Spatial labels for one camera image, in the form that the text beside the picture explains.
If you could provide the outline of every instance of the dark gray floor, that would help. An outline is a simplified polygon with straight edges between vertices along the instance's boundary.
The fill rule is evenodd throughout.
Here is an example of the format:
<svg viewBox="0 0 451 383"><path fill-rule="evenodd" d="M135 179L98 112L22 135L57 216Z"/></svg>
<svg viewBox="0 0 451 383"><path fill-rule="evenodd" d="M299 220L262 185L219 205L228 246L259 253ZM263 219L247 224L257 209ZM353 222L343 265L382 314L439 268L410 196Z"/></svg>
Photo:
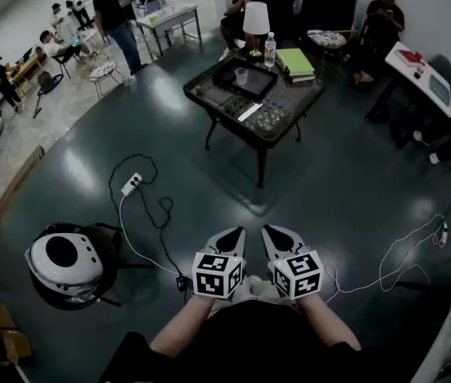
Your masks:
<svg viewBox="0 0 451 383"><path fill-rule="evenodd" d="M446 209L451 178L445 166L432 166L422 146L397 150L386 126L366 123L382 85L359 93L344 70L326 78L326 92L301 122L302 143L294 132L268 154L267 188L257 190L255 153L222 128L205 152L210 122L183 94L183 84L212 66L222 49L217 38L203 48L192 42L172 49L143 70L135 86L110 93L47 153L0 221L0 299L30 336L34 359L25 370L32 381L95 382L126 333L150 339L182 307L174 277L160 270L121 273L108 293L121 308L99 303L79 312L47 306L30 281L23 255L48 224L116 222L108 179L130 154L156 159L160 175L145 193L152 209L161 195L175 200L165 239L186 273L209 236L241 225L248 230L247 270L265 278L260 228L273 223L297 231L325 264L337 266L342 288L353 289L378 277L391 240ZM117 197L134 172L148 176L149 169L138 160L125 164L114 181ZM169 266L139 195L126 200L124 219L136 248ZM451 282L451 215L448 221L446 247L427 242L411 258L436 284ZM437 224L399 245L386 269ZM126 247L122 255L138 262ZM417 271L404 279L425 281ZM326 276L321 295L333 293ZM418 295L373 286L340 294L330 306L363 345L379 345L401 332Z"/></svg>

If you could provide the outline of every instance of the red object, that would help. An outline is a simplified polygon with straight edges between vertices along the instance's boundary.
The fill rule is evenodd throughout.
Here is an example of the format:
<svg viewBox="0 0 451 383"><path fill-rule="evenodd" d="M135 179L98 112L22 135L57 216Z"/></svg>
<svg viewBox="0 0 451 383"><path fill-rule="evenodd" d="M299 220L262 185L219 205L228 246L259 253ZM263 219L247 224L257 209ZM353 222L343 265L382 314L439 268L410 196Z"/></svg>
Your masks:
<svg viewBox="0 0 451 383"><path fill-rule="evenodd" d="M404 63L410 67L416 67L422 64L422 55L405 49L398 49L396 54Z"/></svg>

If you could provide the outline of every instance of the lamp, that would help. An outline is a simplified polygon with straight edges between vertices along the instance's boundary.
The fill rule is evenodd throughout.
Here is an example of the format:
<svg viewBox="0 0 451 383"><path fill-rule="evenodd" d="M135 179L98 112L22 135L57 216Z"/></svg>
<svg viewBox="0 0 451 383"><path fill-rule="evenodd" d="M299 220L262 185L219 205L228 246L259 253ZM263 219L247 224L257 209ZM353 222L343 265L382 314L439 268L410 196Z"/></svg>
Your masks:
<svg viewBox="0 0 451 383"><path fill-rule="evenodd" d="M262 2L249 2L245 7L243 31L246 34L263 35L270 32L270 18L267 5ZM263 53L259 50L260 40L254 38L254 46L248 53L253 62L260 62Z"/></svg>

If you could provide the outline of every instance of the lamp shade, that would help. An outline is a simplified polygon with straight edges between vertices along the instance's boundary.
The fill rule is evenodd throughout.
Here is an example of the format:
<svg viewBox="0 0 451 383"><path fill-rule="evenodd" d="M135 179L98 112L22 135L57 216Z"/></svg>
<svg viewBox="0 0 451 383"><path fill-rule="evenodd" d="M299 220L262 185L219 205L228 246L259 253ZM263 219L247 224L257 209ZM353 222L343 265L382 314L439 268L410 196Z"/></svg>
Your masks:
<svg viewBox="0 0 451 383"><path fill-rule="evenodd" d="M247 34L261 35L270 32L270 18L267 5L262 2L249 2L244 15L243 31Z"/></svg>

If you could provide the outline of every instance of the blue jeans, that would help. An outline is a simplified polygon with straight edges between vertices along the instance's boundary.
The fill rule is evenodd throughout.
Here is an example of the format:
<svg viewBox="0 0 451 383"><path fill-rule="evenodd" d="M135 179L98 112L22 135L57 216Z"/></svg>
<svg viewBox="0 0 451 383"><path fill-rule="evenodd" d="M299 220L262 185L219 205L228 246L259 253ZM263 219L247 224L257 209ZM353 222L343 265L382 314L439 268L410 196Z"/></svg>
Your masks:
<svg viewBox="0 0 451 383"><path fill-rule="evenodd" d="M129 71L131 75L140 71L142 63L140 61L140 54L138 53L138 48L136 47L136 40L131 26L127 23L118 26L113 30L106 30L108 35L113 38L122 50L122 53L126 57L128 62Z"/></svg>

